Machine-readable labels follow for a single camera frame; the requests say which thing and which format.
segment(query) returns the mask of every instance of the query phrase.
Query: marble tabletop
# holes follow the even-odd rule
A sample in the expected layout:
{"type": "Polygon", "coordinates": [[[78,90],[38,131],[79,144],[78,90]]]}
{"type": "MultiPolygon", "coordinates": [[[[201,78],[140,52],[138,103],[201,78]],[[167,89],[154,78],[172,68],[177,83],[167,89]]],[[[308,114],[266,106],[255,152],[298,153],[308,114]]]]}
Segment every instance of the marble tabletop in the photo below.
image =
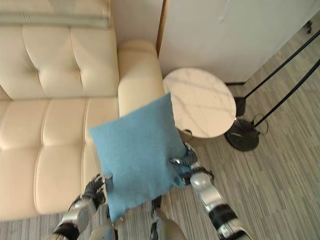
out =
{"type": "Polygon", "coordinates": [[[179,68],[163,80],[171,93],[175,126],[194,137],[224,134],[236,117],[236,103],[229,88],[213,74],[198,68],[179,68]]]}

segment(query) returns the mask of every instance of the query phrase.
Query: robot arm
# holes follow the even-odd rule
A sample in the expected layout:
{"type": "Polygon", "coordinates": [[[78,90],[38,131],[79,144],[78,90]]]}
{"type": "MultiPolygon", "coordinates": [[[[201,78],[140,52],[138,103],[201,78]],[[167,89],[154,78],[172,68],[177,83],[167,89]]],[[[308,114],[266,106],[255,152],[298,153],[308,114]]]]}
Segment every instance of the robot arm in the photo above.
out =
{"type": "Polygon", "coordinates": [[[185,143],[187,153],[184,158],[171,159],[175,165],[190,168],[190,172],[182,174],[185,184],[191,184],[194,193],[208,213],[221,240],[250,240],[251,237],[235,212],[220,195],[213,184],[214,176],[198,163],[198,157],[193,148],[185,143]]]}
{"type": "Polygon", "coordinates": [[[109,177],[100,174],[94,177],[71,204],[69,211],[62,217],[53,234],[45,240],[76,240],[87,228],[89,220],[97,212],[99,206],[106,201],[103,185],[109,177]]]}
{"type": "Polygon", "coordinates": [[[204,172],[198,172],[190,178],[193,191],[198,196],[202,206],[217,230],[219,239],[250,240],[245,226],[238,219],[235,212],[222,198],[218,190],[212,184],[212,177],[204,172]]]}

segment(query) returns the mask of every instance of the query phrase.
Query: black metal pole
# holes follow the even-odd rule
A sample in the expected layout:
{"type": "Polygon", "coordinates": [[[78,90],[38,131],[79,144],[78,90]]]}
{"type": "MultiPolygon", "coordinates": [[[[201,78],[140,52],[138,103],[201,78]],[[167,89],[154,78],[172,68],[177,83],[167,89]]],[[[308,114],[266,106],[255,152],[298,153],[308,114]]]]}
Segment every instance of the black metal pole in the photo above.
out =
{"type": "Polygon", "coordinates": [[[267,76],[258,86],[256,86],[251,92],[245,95],[245,99],[260,88],[266,81],[268,81],[273,75],[275,75],[280,69],[282,69],[287,63],[289,63],[298,53],[300,53],[306,46],[308,46],[313,40],[320,35],[320,30],[317,31],[308,41],[306,41],[295,53],[293,53],[287,60],[285,60],[276,70],[274,70],[269,76],[267,76]]]}
{"type": "Polygon", "coordinates": [[[320,58],[319,60],[313,65],[313,67],[304,75],[304,77],[292,88],[292,90],[285,95],[284,98],[281,99],[280,102],[277,103],[266,115],[264,115],[263,118],[261,118],[260,121],[258,121],[254,127],[257,127],[259,124],[261,124],[267,117],[269,117],[270,114],[272,114],[278,107],[280,107],[281,104],[284,103],[309,77],[310,75],[320,66],[320,58]]]}

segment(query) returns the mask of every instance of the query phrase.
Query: sofa armrest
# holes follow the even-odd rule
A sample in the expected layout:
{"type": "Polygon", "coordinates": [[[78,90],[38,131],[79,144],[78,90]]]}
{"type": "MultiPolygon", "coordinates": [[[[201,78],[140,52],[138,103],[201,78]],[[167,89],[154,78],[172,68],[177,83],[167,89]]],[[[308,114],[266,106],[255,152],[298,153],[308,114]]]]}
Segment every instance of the sofa armrest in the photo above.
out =
{"type": "Polygon", "coordinates": [[[124,116],[164,95],[162,74],[153,45],[130,40],[118,49],[119,116],[124,116]]]}

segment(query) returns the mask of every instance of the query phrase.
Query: baseboard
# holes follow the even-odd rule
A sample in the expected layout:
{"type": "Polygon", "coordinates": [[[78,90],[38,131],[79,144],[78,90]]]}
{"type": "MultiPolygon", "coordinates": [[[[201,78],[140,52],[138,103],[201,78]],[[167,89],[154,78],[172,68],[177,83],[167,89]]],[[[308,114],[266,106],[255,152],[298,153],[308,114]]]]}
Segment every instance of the baseboard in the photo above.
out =
{"type": "Polygon", "coordinates": [[[225,85],[227,86],[242,86],[245,85],[245,81],[241,81],[241,82],[225,82],[225,85]]]}

